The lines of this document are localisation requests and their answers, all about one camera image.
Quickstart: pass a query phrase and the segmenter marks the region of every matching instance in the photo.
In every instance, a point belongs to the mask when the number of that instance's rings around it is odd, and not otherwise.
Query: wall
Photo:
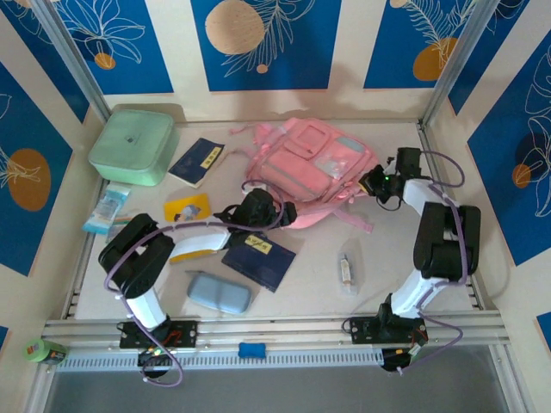
[[[423,112],[474,4],[60,0],[55,7],[111,106],[171,103],[187,120],[411,119]]]
[[[2,12],[0,69],[0,85],[10,88],[9,94],[0,90],[3,103],[9,101],[2,106],[0,147],[23,167],[0,163],[2,172],[12,173],[0,176],[6,178],[0,188],[0,325],[9,329],[0,354],[0,411],[12,412],[23,411],[36,368],[22,357],[24,343],[59,316],[55,311],[83,246],[80,227],[98,183],[87,153],[101,124],[91,110],[81,123],[69,103],[74,101],[61,95],[52,73],[46,74]]]
[[[467,182],[454,191],[455,197],[482,211],[480,275],[501,310],[537,411],[548,411],[551,404],[551,353],[536,324],[537,315],[551,310],[551,218],[545,216],[548,187],[544,185],[548,181],[542,179],[549,166],[551,128],[545,120],[548,99],[540,99],[551,96],[551,88],[541,90],[551,64],[546,54],[551,46],[550,17],[548,0],[530,0],[458,114],[447,103],[430,128],[436,148],[452,155],[465,169]],[[534,93],[535,83],[539,93],[532,96],[541,108],[535,108],[527,97]],[[540,119],[538,131],[533,127],[535,117]],[[537,149],[540,139],[542,151]],[[536,149],[526,151],[526,143]],[[532,156],[547,161],[526,160]],[[519,168],[523,163],[528,166]],[[451,180],[458,178],[453,168],[444,166]],[[524,176],[524,170],[531,176]],[[538,189],[545,191],[539,204]]]

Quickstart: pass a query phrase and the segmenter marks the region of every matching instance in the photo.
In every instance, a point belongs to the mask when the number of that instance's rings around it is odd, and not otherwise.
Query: green tape roll
[[[34,363],[59,364],[67,356],[67,348],[41,338],[31,340],[23,349],[23,356]]]

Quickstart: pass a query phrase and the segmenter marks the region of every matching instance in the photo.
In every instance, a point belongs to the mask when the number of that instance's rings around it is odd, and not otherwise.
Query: white floor
[[[382,162],[395,156],[400,146],[420,146],[413,123],[335,122],[337,127],[371,145]],[[230,147],[251,143],[251,132],[228,136],[229,123],[191,124],[182,128],[176,161],[199,137],[226,143]],[[242,199],[240,183],[247,161],[240,155],[229,155],[199,190],[166,176],[156,187],[134,187],[124,210],[149,213],[164,225],[163,204],[192,194],[207,193],[214,212],[222,211]],[[426,163],[424,172],[429,171]],[[413,268],[412,253],[419,216],[408,206],[397,212],[386,212],[374,199],[364,197],[350,206],[375,226],[368,235],[334,217],[300,231],[273,230],[269,237],[297,253],[296,258],[275,293],[261,288],[243,275],[221,264],[224,252],[176,265],[167,264],[155,287],[162,307],[172,316],[235,317],[209,310],[191,302],[186,295],[190,277],[186,270],[202,269],[228,280],[241,282],[253,289],[254,301],[240,317],[286,317],[343,315],[352,312],[375,312],[385,297],[395,291]],[[337,283],[337,254],[347,240],[356,238],[362,246],[361,290],[355,297],[343,295]],[[105,272],[97,262],[105,246],[104,237],[96,237],[75,318],[120,319],[125,317],[121,303],[103,289]],[[440,294],[428,311],[463,311],[472,308],[465,288],[449,288]]]

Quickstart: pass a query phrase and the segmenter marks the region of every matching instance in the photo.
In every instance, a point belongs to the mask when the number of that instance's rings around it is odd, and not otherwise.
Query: gray floor
[[[503,412],[487,349],[451,348],[403,377],[379,367],[189,371],[176,389],[137,373],[56,374],[55,413]]]

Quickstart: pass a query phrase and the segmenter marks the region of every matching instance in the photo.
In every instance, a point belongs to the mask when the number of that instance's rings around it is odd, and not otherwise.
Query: green lunch box
[[[178,139],[169,115],[121,110],[109,118],[88,160],[105,179],[152,187],[163,180]]]

